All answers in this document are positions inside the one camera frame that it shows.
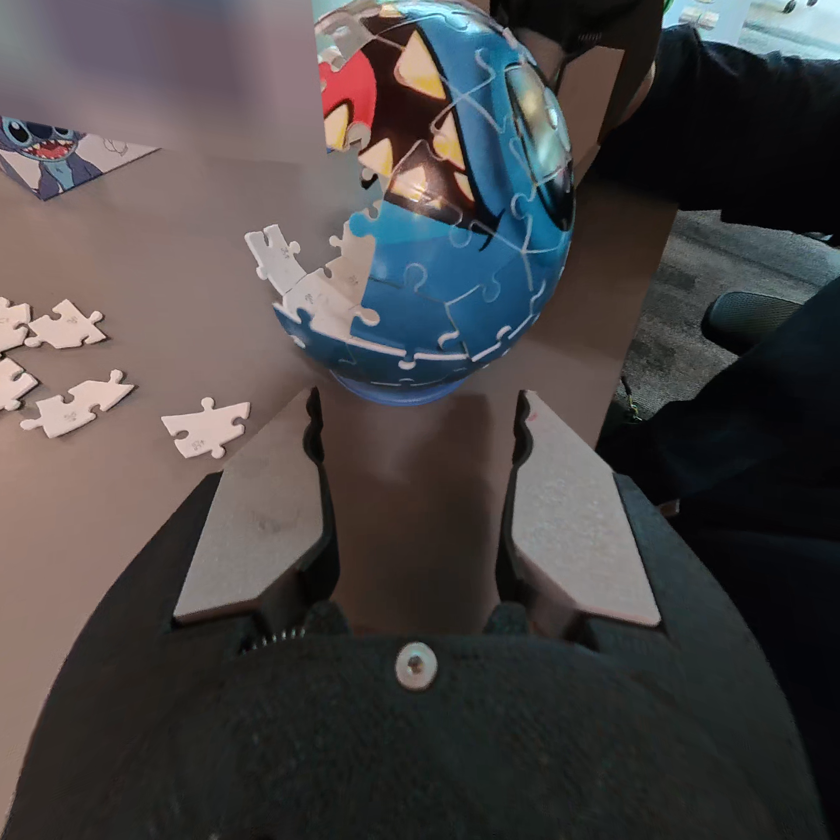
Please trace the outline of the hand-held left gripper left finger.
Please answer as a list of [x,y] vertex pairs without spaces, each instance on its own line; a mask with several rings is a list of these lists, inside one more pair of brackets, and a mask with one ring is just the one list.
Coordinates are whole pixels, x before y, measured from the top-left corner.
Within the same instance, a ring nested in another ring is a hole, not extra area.
[[340,577],[319,389],[296,395],[222,471],[173,618],[302,625]]

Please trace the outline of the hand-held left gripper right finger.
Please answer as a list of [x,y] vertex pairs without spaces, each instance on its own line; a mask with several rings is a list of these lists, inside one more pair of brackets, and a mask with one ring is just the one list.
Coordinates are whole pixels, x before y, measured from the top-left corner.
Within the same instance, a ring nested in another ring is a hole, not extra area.
[[499,597],[536,627],[661,615],[612,470],[534,391],[520,391],[496,564]]

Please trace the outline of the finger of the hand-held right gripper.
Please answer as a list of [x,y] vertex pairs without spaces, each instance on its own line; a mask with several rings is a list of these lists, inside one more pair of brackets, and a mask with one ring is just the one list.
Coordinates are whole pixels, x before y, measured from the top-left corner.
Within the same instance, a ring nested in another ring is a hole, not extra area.
[[576,187],[601,148],[599,138],[622,62],[621,49],[590,49],[563,70],[558,100],[570,136]]

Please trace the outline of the blue white puzzle ball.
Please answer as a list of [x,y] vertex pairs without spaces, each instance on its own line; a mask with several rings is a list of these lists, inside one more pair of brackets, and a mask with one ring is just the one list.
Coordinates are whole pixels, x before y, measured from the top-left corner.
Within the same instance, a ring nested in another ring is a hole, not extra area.
[[463,2],[313,13],[329,154],[363,189],[339,254],[306,271],[276,224],[245,242],[310,359],[360,382],[465,379],[537,321],[569,254],[571,140],[537,61]]

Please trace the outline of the person's right forearm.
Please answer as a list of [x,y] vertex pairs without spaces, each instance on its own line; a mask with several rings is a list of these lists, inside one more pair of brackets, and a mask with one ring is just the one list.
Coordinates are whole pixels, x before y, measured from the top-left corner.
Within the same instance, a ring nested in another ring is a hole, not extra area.
[[839,61],[755,55],[665,28],[643,100],[591,173],[681,211],[838,248]]

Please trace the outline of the blue plastic ball stand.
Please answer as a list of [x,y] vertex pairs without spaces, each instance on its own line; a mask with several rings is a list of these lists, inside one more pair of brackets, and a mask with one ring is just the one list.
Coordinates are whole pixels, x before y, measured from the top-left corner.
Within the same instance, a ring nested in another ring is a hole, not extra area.
[[348,392],[366,402],[396,407],[423,406],[441,400],[462,386],[466,379],[430,385],[416,385],[409,381],[394,384],[373,384],[357,381],[335,371],[332,378]]

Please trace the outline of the colourful cardboard puzzle box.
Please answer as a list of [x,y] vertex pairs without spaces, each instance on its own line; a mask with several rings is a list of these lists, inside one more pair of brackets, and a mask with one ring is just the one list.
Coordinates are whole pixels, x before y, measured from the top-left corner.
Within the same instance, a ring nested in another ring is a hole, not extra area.
[[43,202],[156,151],[54,125],[1,121],[2,173]]

